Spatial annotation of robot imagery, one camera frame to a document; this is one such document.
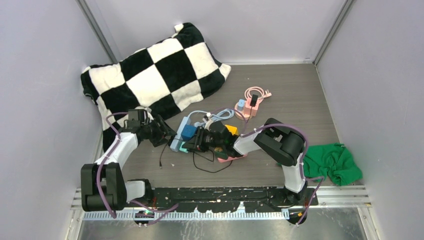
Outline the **blue cube socket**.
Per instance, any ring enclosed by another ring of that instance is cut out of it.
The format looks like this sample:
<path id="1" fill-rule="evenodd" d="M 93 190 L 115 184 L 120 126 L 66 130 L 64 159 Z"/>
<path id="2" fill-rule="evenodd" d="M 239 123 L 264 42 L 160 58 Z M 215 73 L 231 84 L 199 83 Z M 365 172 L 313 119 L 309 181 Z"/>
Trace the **blue cube socket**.
<path id="1" fill-rule="evenodd" d="M 196 126 L 186 124 L 183 130 L 181 131 L 181 134 L 180 134 L 181 139 L 186 142 L 189 141 L 195 135 L 196 130 L 197 130 Z"/>

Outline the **light blue power strip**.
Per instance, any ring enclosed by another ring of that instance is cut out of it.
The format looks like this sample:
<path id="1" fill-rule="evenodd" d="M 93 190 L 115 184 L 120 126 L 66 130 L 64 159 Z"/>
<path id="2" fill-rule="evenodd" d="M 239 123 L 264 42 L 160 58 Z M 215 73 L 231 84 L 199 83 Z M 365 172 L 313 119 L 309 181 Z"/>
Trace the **light blue power strip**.
<path id="1" fill-rule="evenodd" d="M 204 117 L 206 117 L 206 120 L 202 119 L 200 121 L 193 122 L 191 117 L 193 117 L 196 114 L 202 114 Z M 173 140 L 168 144 L 169 148 L 173 152 L 178 152 L 180 150 L 180 147 L 183 144 L 183 130 L 186 127 L 186 125 L 193 126 L 193 127 L 204 127 L 208 121 L 216 122 L 216 121 L 223 121 L 228 120 L 232 118 L 235 115 L 235 111 L 230 108 L 222 108 L 219 112 L 207 112 L 203 110 L 195 110 L 189 113 L 187 116 L 184 116 L 177 128 L 176 136 L 173 138 Z"/>

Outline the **dark green cube socket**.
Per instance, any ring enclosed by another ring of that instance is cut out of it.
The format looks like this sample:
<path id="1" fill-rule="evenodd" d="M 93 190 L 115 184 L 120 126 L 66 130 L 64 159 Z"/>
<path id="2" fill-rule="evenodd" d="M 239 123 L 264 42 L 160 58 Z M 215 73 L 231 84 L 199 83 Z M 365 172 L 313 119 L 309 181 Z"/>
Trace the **dark green cube socket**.
<path id="1" fill-rule="evenodd" d="M 214 155 L 215 155 L 215 157 L 220 158 L 220 159 L 224 159 L 224 160 L 228 159 L 228 155 L 226 154 L 226 152 L 221 147 L 215 147 L 214 148 Z"/>

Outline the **yellow cube socket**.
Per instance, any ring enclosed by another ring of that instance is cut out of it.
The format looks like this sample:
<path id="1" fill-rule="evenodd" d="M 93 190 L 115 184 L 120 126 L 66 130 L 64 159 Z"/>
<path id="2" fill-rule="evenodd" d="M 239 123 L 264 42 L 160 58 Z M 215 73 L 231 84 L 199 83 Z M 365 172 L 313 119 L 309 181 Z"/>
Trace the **yellow cube socket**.
<path id="1" fill-rule="evenodd" d="M 228 125 L 228 124 L 225 124 L 224 126 L 229 131 L 229 133 L 231 134 L 231 136 L 236 136 L 236 137 L 239 136 L 239 131 L 238 131 L 238 128 L 237 127 L 232 126 L 232 125 Z"/>

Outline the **light blue plug adapter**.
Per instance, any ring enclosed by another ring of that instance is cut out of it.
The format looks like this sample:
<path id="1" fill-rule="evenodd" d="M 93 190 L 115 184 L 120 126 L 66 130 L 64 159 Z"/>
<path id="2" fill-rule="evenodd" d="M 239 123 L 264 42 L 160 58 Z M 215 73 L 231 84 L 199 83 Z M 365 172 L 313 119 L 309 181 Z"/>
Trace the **light blue plug adapter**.
<path id="1" fill-rule="evenodd" d="M 240 99 L 240 100 L 237 102 L 236 109 L 237 109 L 239 112 L 243 112 L 245 104 L 246 104 L 246 101 L 245 101 L 244 99 Z"/>

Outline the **pink cube socket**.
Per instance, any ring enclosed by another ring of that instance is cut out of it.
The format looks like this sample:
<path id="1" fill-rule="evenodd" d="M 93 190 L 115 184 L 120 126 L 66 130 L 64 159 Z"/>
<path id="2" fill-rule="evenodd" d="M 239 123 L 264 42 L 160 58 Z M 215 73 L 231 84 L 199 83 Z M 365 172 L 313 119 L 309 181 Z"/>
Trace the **pink cube socket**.
<path id="1" fill-rule="evenodd" d="M 247 118 L 255 117 L 256 114 L 257 114 L 257 111 L 259 109 L 260 101 L 259 100 L 256 100 L 253 103 L 254 103 L 254 106 L 252 106 L 252 99 L 251 98 L 248 98 L 245 101 L 245 104 L 243 106 L 243 114 Z"/>

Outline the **teal usb charger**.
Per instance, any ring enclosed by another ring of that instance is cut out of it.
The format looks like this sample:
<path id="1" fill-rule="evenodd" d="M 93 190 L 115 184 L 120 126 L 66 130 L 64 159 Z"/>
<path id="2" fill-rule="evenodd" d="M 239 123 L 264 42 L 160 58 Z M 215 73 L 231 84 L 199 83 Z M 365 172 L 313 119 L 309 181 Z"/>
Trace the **teal usb charger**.
<path id="1" fill-rule="evenodd" d="M 189 152 L 189 150 L 187 148 L 183 147 L 183 144 L 179 147 L 179 151 L 180 152 L 183 152 L 183 153 L 188 153 Z"/>

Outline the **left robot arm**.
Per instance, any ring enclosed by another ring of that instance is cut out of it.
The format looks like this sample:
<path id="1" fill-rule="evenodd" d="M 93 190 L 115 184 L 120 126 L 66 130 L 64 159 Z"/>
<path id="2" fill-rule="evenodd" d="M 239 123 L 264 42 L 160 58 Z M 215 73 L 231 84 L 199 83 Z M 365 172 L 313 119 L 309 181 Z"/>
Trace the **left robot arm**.
<path id="1" fill-rule="evenodd" d="M 152 115 L 146 109 L 126 112 L 127 119 L 120 128 L 109 121 L 118 115 L 114 113 L 105 118 L 115 133 L 112 144 L 99 159 L 84 164 L 80 170 L 82 209 L 86 212 L 107 211 L 112 217 L 132 200 L 141 207 L 148 207 L 154 199 L 148 179 L 124 180 L 122 168 L 131 153 L 142 141 L 150 141 L 158 147 L 177 135 L 160 115 Z"/>

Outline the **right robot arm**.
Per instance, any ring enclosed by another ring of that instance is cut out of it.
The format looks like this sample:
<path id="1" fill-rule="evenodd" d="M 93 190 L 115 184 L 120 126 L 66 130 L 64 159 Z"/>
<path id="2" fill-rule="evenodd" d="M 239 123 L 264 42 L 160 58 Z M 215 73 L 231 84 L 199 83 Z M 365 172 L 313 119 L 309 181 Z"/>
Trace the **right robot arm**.
<path id="1" fill-rule="evenodd" d="M 212 122 L 207 127 L 198 127 L 183 148 L 191 152 L 220 148 L 227 158 L 241 158 L 262 150 L 282 167 L 287 202 L 299 205 L 306 197 L 303 158 L 308 149 L 307 139 L 300 129 L 275 118 L 268 118 L 246 134 L 233 134 L 220 121 Z"/>

